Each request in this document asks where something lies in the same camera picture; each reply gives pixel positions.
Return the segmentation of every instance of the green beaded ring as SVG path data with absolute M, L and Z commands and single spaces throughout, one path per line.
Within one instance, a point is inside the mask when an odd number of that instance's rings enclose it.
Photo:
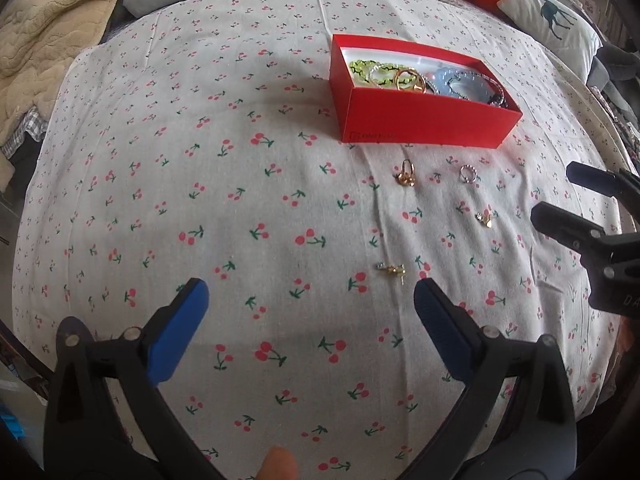
M 381 80 L 370 80 L 369 72 L 373 67 L 377 67 L 377 71 L 383 73 L 383 78 Z M 405 70 L 409 67 L 404 65 L 396 65 L 393 63 L 378 63 L 377 61 L 362 60 L 358 59 L 356 61 L 351 61 L 349 63 L 349 69 L 354 76 L 356 76 L 363 83 L 378 86 L 382 88 L 394 88 L 396 83 L 394 82 L 394 75 L 399 70 Z M 410 86 L 416 82 L 417 78 L 415 76 L 403 77 L 398 80 L 398 84 L 402 86 Z

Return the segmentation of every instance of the quilted blanket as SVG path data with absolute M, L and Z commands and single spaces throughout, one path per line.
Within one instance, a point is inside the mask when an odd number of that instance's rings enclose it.
M 116 0 L 15 0 L 0 16 L 0 146 L 32 105 L 49 119 L 66 70 L 96 45 Z M 0 154 L 0 192 L 14 168 Z

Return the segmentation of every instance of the red box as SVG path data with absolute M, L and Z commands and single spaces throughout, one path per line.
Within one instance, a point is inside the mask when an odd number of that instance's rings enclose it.
M 329 83 L 342 142 L 414 142 L 497 148 L 522 117 L 505 90 L 508 108 L 455 97 L 356 86 L 343 48 L 388 50 L 467 66 L 499 81 L 478 59 L 409 41 L 334 34 Z

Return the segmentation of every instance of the bedsheet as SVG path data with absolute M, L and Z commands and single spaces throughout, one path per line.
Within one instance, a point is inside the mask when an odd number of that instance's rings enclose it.
M 334 32 L 479 57 L 524 116 L 497 150 L 343 144 L 327 81 Z M 63 317 L 118 337 L 200 277 L 209 311 L 160 390 L 207 458 L 247 479 L 281 444 L 306 478 L 394 478 L 462 390 L 415 315 L 425 276 L 506 337 L 553 334 L 576 415 L 593 409 L 618 318 L 588 308 L 577 255 L 537 234 L 529 212 L 547 200 L 618 232 L 628 217 L 615 200 L 572 186 L 564 167 L 626 167 L 623 152 L 575 76 L 473 9 L 189 0 L 69 69 L 18 235 L 15 331 L 53 366 Z M 394 179 L 405 158 L 412 188 Z M 473 185 L 463 164 L 478 169 Z M 406 284 L 379 262 L 404 264 Z M 116 385 L 113 396 L 124 410 Z

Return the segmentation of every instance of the white pillow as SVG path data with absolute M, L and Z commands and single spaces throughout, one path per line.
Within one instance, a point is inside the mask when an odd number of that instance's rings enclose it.
M 602 46 L 589 23 L 556 0 L 500 0 L 498 8 L 586 83 L 593 56 Z

